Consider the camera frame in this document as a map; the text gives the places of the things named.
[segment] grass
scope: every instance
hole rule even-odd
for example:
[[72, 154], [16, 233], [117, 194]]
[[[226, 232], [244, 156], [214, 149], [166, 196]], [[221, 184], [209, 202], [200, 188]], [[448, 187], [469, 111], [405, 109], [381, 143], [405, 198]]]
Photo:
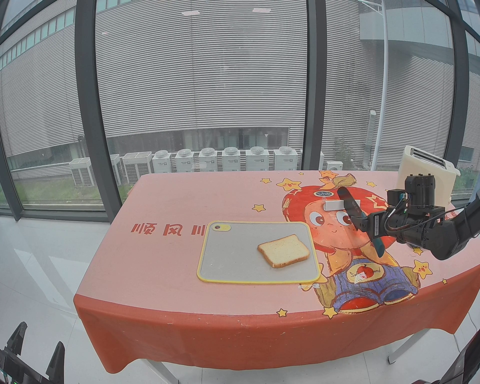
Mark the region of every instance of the grass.
[[[101, 204], [102, 199], [96, 186], [75, 187], [72, 177], [55, 179], [14, 180], [20, 201], [24, 204]], [[122, 202], [132, 185], [119, 186]], [[7, 202], [0, 188], [0, 204]]]

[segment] white tile floor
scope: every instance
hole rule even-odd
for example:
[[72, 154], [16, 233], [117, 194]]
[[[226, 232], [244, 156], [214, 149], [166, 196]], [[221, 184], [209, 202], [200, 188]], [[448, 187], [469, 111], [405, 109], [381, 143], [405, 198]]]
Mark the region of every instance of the white tile floor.
[[[0, 217], [0, 348], [21, 321], [28, 324], [21, 358], [45, 373], [61, 340], [65, 383], [161, 383], [141, 360], [106, 373], [73, 306], [73, 295], [108, 224]], [[402, 341], [336, 361], [262, 371], [229, 371], [166, 363], [182, 384], [347, 383], [409, 384], [440, 379], [480, 327], [480, 295], [455, 334], [429, 331], [389, 365]]]

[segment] table leg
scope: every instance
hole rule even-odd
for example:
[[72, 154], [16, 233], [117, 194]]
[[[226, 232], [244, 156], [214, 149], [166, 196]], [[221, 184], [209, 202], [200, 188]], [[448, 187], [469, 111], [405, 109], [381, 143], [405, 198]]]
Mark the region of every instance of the table leg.
[[392, 352], [388, 356], [388, 362], [393, 364], [400, 356], [402, 356], [412, 345], [414, 345], [417, 341], [419, 341], [422, 336], [424, 336], [430, 329], [425, 328], [421, 331], [415, 333], [414, 335], [410, 336], [408, 340], [403, 343], [396, 351]]
[[159, 361], [144, 359], [145, 364], [167, 384], [180, 384], [180, 381]]

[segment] cartoon girl print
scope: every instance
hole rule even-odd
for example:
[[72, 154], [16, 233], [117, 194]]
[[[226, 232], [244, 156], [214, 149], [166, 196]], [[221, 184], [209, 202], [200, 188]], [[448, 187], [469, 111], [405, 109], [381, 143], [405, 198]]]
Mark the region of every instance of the cartoon girl print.
[[[282, 203], [287, 221], [303, 221], [310, 227], [315, 248], [325, 253], [330, 276], [312, 287], [330, 318], [341, 313], [369, 311], [380, 305], [408, 300], [418, 293], [420, 280], [411, 267], [400, 267], [385, 252], [379, 258], [367, 234], [356, 231], [345, 210], [325, 211], [326, 200], [340, 200], [339, 186], [348, 186], [353, 198], [360, 200], [365, 214], [387, 208], [386, 201], [363, 188], [351, 187], [357, 181], [352, 174], [338, 176], [321, 171], [323, 186], [307, 186], [289, 192]], [[395, 242], [383, 237], [385, 248]]]

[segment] circular logo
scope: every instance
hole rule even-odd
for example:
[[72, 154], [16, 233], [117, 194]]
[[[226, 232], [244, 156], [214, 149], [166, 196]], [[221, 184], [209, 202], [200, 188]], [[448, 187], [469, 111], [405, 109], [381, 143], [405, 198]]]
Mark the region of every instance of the circular logo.
[[317, 191], [314, 193], [314, 195], [318, 197], [329, 197], [329, 196], [333, 196], [334, 193], [330, 191]]

